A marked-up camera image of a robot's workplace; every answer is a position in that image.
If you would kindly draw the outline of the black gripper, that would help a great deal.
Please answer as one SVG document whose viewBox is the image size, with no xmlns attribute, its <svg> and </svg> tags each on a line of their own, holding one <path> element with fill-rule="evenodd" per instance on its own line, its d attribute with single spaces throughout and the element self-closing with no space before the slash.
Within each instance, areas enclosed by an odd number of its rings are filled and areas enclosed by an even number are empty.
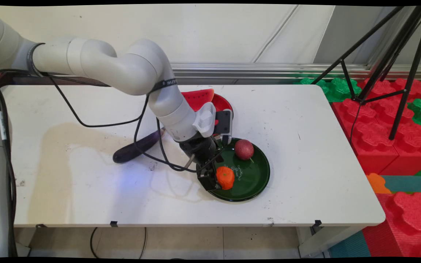
<svg viewBox="0 0 421 263">
<path fill-rule="evenodd" d="M 207 138 L 199 137 L 186 142 L 180 142 L 179 146 L 182 151 L 189 157 L 185 168 L 188 168 L 191 163 L 197 164 L 197 169 L 203 168 L 201 172 L 197 173 L 199 183 L 206 191 L 221 190 L 222 187 L 217 181 L 216 172 L 219 167 L 224 166 L 224 161 L 212 161 L 217 154 L 217 141 L 215 136 Z"/>
</svg>

